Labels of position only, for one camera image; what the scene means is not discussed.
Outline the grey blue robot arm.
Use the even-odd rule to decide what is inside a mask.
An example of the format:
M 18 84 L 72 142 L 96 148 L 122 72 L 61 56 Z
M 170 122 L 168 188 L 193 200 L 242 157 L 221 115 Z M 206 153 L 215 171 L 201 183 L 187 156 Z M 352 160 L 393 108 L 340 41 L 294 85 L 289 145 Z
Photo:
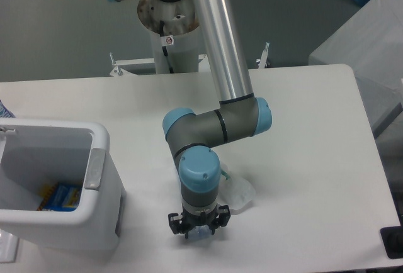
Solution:
M 159 1 L 179 4 L 182 0 Z M 221 168 L 214 148 L 256 136 L 272 124 L 268 103 L 254 95 L 228 0 L 192 1 L 220 106 L 203 114 L 188 108 L 173 109 L 162 122 L 182 200 L 182 212 L 171 213 L 168 222 L 174 234 L 183 235 L 198 226 L 207 226 L 214 233 L 230 220 L 229 207 L 217 204 Z

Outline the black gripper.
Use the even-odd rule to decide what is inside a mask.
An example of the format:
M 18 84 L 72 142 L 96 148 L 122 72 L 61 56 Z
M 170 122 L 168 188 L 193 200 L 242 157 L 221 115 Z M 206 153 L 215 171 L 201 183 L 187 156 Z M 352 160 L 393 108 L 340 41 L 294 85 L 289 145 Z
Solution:
M 209 210 L 188 211 L 183 207 L 183 212 L 168 214 L 168 223 L 171 231 L 177 234 L 183 234 L 186 239 L 189 237 L 189 231 L 197 226 L 208 226 L 211 234 L 215 234 L 215 230 L 226 227 L 230 220 L 230 208 L 228 205 L 214 207 Z

